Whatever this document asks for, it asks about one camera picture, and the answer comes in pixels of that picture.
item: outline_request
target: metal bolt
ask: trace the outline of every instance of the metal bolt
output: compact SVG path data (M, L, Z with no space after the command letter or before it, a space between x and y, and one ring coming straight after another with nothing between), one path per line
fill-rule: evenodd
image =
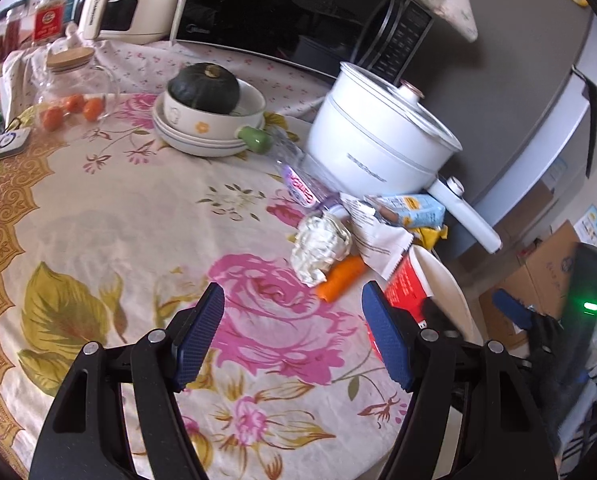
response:
M495 354L501 354L505 347L499 343L498 341L489 341L487 344L487 348L494 352Z
M438 339L438 332L430 328L424 328L421 330L421 337L430 343L433 343Z
M83 347L83 353L85 355L92 355L98 350L98 343L96 341L90 341Z
M156 329L147 334L147 340L150 343L160 343L163 339L165 339L165 330Z

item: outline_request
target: orange carrot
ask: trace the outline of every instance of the orange carrot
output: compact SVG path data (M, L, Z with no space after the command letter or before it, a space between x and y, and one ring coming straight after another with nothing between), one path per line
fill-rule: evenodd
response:
M358 277L365 272L367 266L360 256L348 256L338 263L327 275L327 281L315 288L316 295L327 303L338 300Z

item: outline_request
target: pumpkin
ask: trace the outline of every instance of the pumpkin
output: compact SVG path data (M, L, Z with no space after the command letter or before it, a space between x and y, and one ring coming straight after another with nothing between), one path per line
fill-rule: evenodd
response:
M182 105L221 115L231 113L241 96L234 74L213 63L196 63L183 68L167 89Z

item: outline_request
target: orange flower decoration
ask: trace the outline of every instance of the orange flower decoration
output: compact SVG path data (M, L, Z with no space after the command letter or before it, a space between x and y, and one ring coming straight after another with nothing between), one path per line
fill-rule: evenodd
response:
M198 121L198 123L196 123L195 128L199 134L206 134L210 130L210 125L204 123L203 121Z

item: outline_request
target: blue snack package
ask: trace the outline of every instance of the blue snack package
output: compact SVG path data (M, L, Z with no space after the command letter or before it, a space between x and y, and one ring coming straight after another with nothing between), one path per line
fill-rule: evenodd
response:
M366 196L376 206L377 212L387 223L397 227L440 228L445 218L445 206L427 194Z

